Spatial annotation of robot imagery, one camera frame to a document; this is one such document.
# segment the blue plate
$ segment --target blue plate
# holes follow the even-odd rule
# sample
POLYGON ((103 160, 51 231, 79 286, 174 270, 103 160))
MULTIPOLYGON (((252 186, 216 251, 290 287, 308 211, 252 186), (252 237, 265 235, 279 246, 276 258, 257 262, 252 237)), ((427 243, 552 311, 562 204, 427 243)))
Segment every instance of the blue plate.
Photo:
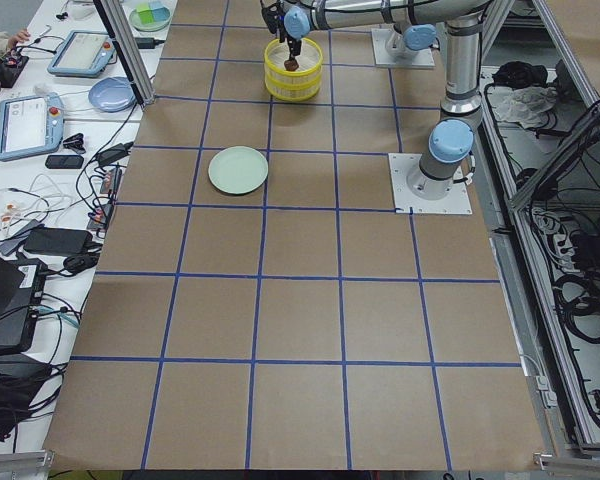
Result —
POLYGON ((119 112, 136 101, 129 80, 124 77, 108 77, 89 90, 89 102, 103 112, 119 112))

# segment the tablet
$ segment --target tablet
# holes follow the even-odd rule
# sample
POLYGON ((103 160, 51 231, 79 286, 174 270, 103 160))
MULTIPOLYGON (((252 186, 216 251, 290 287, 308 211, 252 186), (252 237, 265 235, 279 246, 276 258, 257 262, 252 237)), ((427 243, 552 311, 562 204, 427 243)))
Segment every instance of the tablet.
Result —
POLYGON ((63 129, 63 105, 56 93, 3 100, 0 161, 55 152, 62 142, 63 129))
POLYGON ((72 30, 47 71, 58 77, 95 78, 111 61, 113 52, 113 43, 106 33, 72 30))

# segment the metal mounting plate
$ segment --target metal mounting plate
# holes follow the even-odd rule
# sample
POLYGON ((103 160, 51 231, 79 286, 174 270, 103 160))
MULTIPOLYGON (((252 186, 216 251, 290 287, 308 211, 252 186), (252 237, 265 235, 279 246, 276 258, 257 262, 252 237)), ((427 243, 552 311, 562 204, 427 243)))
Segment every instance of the metal mounting plate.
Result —
POLYGON ((371 30, 373 54, 375 55, 377 67, 432 69, 436 66, 430 48, 420 50, 416 55, 409 58, 395 58, 389 55, 384 45, 390 35, 391 29, 388 28, 374 28, 371 30))
MULTIPOLYGON (((396 213, 434 213, 440 215, 471 215, 471 202, 464 183, 454 183, 446 197, 426 200, 417 196, 407 186, 407 173, 420 161, 419 153, 390 153, 391 185, 396 213)), ((453 178, 462 178, 460 168, 453 178)))

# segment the gray floor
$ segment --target gray floor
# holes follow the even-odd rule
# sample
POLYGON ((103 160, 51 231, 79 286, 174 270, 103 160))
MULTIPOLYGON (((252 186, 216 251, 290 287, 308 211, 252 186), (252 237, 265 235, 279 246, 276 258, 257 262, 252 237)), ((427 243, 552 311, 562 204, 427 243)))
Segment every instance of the gray floor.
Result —
POLYGON ((26 27, 42 0, 0 0, 0 31, 15 33, 26 27))

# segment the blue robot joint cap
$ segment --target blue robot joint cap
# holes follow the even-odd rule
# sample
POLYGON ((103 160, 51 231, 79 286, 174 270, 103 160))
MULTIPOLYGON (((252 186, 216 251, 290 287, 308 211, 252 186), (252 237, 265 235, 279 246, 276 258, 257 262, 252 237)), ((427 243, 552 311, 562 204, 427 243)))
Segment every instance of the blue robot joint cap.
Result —
POLYGON ((311 22, 302 8, 294 6, 284 16, 284 28, 293 38, 302 40, 311 32, 311 22))
POLYGON ((429 136, 429 151, 442 163, 459 163, 473 146, 473 131, 461 120, 440 122, 429 136))
POLYGON ((436 41, 438 32, 433 25, 414 25, 404 34, 404 44, 409 50, 420 51, 431 47, 436 41))

